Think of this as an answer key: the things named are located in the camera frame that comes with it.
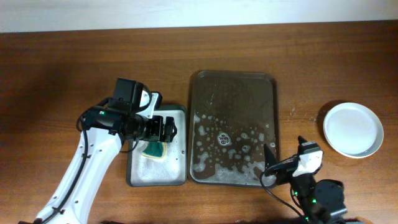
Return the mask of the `green yellow sponge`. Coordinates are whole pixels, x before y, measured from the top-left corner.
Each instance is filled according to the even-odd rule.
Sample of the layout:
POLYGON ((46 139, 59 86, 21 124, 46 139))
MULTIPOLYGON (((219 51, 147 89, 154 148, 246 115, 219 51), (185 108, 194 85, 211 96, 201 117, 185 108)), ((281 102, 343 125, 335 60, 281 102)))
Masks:
POLYGON ((161 159, 166 155, 167 145, 164 142, 149 142, 142 155, 150 159, 161 159))

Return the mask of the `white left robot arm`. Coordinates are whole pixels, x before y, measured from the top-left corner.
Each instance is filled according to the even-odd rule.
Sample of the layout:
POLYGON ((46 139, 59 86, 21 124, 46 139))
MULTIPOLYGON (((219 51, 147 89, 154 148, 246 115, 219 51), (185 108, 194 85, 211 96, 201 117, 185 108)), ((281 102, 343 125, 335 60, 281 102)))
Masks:
POLYGON ((76 153, 34 223, 86 223, 104 175, 124 143, 129 144, 126 182, 131 187, 185 183, 184 107, 166 105, 149 114, 127 114, 95 106, 80 121, 76 153))

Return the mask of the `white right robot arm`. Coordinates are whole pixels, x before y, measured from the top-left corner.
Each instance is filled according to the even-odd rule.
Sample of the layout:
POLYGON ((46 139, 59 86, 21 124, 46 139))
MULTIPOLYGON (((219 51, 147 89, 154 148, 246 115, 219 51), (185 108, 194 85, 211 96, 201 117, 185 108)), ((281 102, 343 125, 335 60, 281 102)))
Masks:
POLYGON ((315 180, 322 168, 324 152, 320 146, 298 137, 298 150, 293 156, 278 161, 268 145, 264 145, 266 168, 260 174, 261 187, 274 199, 292 209, 304 223, 345 223, 344 185, 338 180, 315 180), (289 184, 295 204, 285 202, 271 188, 289 184))

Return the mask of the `pale green stained plate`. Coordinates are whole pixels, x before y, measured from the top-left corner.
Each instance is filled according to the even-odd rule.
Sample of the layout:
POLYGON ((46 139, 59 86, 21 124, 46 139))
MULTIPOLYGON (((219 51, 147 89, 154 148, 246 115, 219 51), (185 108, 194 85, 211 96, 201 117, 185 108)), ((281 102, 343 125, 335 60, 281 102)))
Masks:
POLYGON ((375 154, 384 140, 379 117, 358 103, 340 103, 332 107, 323 120, 323 133, 336 152, 353 159, 375 154))

